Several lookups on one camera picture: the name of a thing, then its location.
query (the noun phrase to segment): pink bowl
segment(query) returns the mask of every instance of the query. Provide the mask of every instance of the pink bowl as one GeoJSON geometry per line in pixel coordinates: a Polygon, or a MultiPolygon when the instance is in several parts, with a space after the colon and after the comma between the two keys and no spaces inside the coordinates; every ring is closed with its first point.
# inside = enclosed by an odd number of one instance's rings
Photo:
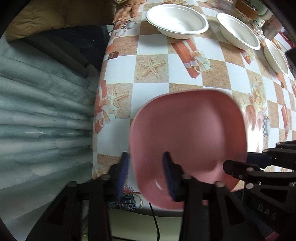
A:
{"type": "Polygon", "coordinates": [[[229,96],[214,90],[175,92],[149,101],[132,122],[129,143],[140,192],[166,209],[183,209],[184,204],[168,194],[165,151],[185,173],[206,183],[223,181],[230,190],[238,180],[225,174],[223,162],[246,162],[247,157],[242,114],[229,96]]]}

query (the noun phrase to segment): checkered tablecloth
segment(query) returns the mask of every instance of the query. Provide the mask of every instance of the checkered tablecloth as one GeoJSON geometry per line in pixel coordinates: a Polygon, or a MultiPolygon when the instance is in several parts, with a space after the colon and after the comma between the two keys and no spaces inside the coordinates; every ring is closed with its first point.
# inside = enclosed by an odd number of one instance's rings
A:
{"type": "MultiPolygon", "coordinates": [[[[295,79],[276,74],[263,48],[239,50],[219,29],[217,13],[232,14],[229,1],[163,0],[206,16],[209,30],[189,40],[166,37],[145,14],[161,0],[147,0],[134,18],[118,22],[104,58],[97,91],[93,177],[128,151],[132,119],[152,98],[180,90],[218,89],[237,101],[245,119],[248,151],[261,152],[296,139],[295,79]]],[[[285,171],[275,167],[273,171],[285,171]]]]}

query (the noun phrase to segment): light blue curtain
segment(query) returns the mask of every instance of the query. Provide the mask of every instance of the light blue curtain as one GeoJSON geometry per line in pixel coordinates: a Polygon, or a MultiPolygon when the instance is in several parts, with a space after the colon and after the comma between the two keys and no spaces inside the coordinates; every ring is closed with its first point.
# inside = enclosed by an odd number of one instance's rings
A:
{"type": "Polygon", "coordinates": [[[23,41],[0,39],[0,217],[17,240],[69,181],[91,179],[88,87],[23,41]]]}

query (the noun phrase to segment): black cable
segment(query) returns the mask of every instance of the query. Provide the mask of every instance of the black cable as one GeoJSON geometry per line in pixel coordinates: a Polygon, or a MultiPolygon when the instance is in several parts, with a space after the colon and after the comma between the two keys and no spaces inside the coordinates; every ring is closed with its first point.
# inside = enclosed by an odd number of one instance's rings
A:
{"type": "Polygon", "coordinates": [[[151,206],[151,203],[149,203],[149,206],[150,206],[150,208],[151,208],[151,212],[152,212],[152,215],[153,215],[153,218],[154,218],[154,222],[155,222],[155,226],[156,226],[156,230],[157,230],[157,241],[159,241],[160,234],[159,234],[158,224],[157,224],[156,217],[155,217],[155,215],[154,215],[154,211],[153,211],[153,208],[152,208],[152,206],[151,206]]]}

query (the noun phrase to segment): white container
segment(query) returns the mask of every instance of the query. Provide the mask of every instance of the white container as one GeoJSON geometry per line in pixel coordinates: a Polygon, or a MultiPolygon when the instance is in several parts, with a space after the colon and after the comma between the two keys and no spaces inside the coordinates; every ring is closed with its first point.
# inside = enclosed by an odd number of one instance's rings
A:
{"type": "Polygon", "coordinates": [[[260,49],[258,38],[241,20],[225,13],[217,14],[217,19],[220,22],[221,33],[234,46],[244,50],[260,49]]]}
{"type": "Polygon", "coordinates": [[[264,54],[270,66],[277,73],[289,76],[289,68],[283,54],[269,39],[265,39],[264,54]]]}
{"type": "Polygon", "coordinates": [[[209,28],[207,19],[189,7],[163,4],[150,8],[147,21],[164,35],[175,39],[188,39],[209,28]]]}

